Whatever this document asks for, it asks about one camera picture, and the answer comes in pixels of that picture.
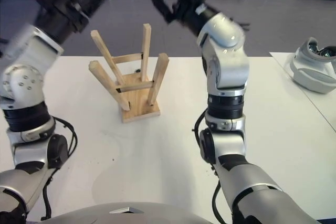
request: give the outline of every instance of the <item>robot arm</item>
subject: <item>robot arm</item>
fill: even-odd
[[[25,223],[51,176],[71,155],[48,113],[44,76],[63,53],[61,44],[86,27],[104,0],[37,1],[41,10],[34,25],[20,31],[0,59],[0,108],[15,165],[0,173],[0,223]]]
[[[207,76],[208,128],[198,137],[197,125],[195,134],[202,158],[216,170],[233,223],[317,223],[269,175],[245,159],[243,106],[249,63],[243,29],[204,0],[178,0],[173,11],[163,0],[152,1],[168,23],[177,19],[197,36]]]

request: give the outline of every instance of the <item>white table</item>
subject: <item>white table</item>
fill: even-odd
[[[293,54],[294,53],[289,52],[271,52],[271,55],[283,67],[289,77],[293,76],[289,66],[289,59]],[[328,94],[318,94],[304,87],[300,87],[300,89],[305,93],[305,95],[311,100],[311,102],[316,106],[316,108],[336,131],[336,90],[333,90]]]
[[[115,100],[88,71],[90,60],[61,57],[46,76],[52,115],[71,122],[79,136],[73,157],[48,187],[53,215],[116,201],[163,202],[213,223],[217,179],[199,154],[191,131],[206,107],[200,58],[171,58],[158,97],[161,116],[121,123]],[[151,76],[156,59],[149,59]],[[140,63],[120,65],[131,73]],[[251,58],[245,96],[247,159],[261,166],[316,219],[336,217],[336,134],[272,57]],[[1,170],[12,168],[7,125],[0,117]],[[231,222],[222,194],[218,208]],[[45,214],[39,199],[28,219]]]

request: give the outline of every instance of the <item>vr headset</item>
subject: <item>vr headset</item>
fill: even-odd
[[[305,88],[326,94],[336,88],[336,46],[318,48],[318,42],[309,38],[290,62],[293,80]]]

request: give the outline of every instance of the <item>black cable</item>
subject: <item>black cable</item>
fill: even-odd
[[[216,189],[214,191],[214,195],[212,196],[212,202],[211,202],[211,205],[212,205],[212,211],[214,212],[214,215],[216,217],[216,219],[219,221],[219,223],[221,224],[227,224],[221,217],[220,213],[218,212],[218,209],[217,209],[217,205],[216,205],[216,198],[217,198],[217,195],[218,195],[218,192],[220,190],[220,185],[221,183],[218,181],[218,184],[216,186]]]
[[[77,134],[75,132],[75,128],[72,126],[72,124],[70,124],[69,122],[61,119],[61,118],[57,118],[54,116],[54,119],[60,123],[62,123],[64,125],[64,128],[68,128],[71,132],[72,132],[72,137],[71,137],[71,142],[70,142],[70,146],[68,148],[68,158],[72,156],[72,154],[74,153],[74,151],[77,148],[77,144],[78,144],[78,137]],[[47,220],[51,218],[51,206],[50,206],[50,202],[48,199],[48,193],[47,193],[47,187],[50,184],[50,182],[52,181],[52,177],[55,175],[55,173],[58,172],[59,169],[54,170],[54,172],[51,174],[51,176],[49,177],[49,179],[47,180],[46,184],[43,187],[43,201],[44,201],[44,205],[46,207],[46,215],[44,217],[41,218],[41,221]]]
[[[47,184],[43,187],[42,191],[44,205],[46,206],[46,215],[41,218],[41,221],[51,218],[51,206],[48,200]]]
[[[195,137],[196,137],[196,141],[197,141],[197,144],[199,145],[199,139],[200,139],[200,133],[199,133],[199,126],[200,126],[200,123],[201,121],[203,120],[204,116],[205,116],[205,113],[206,113],[206,110],[205,109],[203,111],[203,113],[199,116],[199,118],[197,119],[196,123],[195,123],[195,126],[194,128],[192,129],[192,131],[195,133]],[[216,204],[216,199],[217,199],[217,195],[218,195],[218,192],[220,190],[220,181],[218,180],[218,184],[216,186],[216,189],[214,191],[214,194],[212,196],[212,211],[216,217],[216,219],[219,221],[220,224],[227,224],[223,218],[221,217],[220,213],[218,212],[218,209],[217,209],[217,204]]]
[[[199,118],[197,119],[194,128],[192,129],[192,131],[195,133],[195,138],[197,141],[197,144],[199,146],[199,139],[200,139],[200,133],[199,133],[199,126],[201,121],[203,120],[204,116],[205,116],[205,112],[206,112],[207,108],[203,111],[203,113],[199,116]]]

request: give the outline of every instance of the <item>wooden stool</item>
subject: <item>wooden stool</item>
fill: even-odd
[[[96,60],[90,62],[89,70],[119,103],[122,110],[122,121],[127,123],[160,115],[156,97],[158,96],[169,58],[167,54],[159,54],[153,80],[149,81],[146,72],[151,43],[151,26],[149,24],[143,25],[142,53],[139,54],[113,57],[97,30],[91,31],[91,37],[115,74],[118,84],[111,80],[101,64]],[[141,60],[141,71],[139,73],[123,75],[117,67],[118,63],[135,60]]]

